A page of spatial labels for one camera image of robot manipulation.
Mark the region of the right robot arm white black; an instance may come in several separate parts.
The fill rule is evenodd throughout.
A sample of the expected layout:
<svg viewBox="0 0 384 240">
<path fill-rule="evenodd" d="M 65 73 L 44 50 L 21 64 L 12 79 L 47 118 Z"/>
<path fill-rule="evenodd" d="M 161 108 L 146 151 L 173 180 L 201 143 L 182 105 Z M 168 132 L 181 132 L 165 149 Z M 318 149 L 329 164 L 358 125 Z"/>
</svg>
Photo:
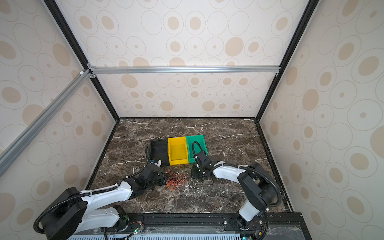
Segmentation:
<svg viewBox="0 0 384 240">
<path fill-rule="evenodd" d="M 258 163 L 235 165 L 212 161 L 204 151 L 194 155 L 202 179 L 214 176 L 240 184 L 246 202 L 237 213 L 238 224 L 247 227 L 256 216 L 278 207 L 282 202 L 281 188 Z"/>
</svg>

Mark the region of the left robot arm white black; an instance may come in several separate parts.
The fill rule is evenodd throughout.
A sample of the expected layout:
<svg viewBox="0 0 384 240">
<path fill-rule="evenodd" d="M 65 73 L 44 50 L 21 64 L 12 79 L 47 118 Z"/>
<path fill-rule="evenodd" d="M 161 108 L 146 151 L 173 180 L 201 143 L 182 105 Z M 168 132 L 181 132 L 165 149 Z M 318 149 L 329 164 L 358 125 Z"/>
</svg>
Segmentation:
<svg viewBox="0 0 384 240">
<path fill-rule="evenodd" d="M 141 172 L 109 187 L 89 191 L 68 188 L 36 218 L 34 231 L 49 240 L 66 240 L 82 231 L 111 228 L 123 219 L 125 212 L 106 206 L 134 199 L 165 183 L 160 167 L 149 164 Z"/>
</svg>

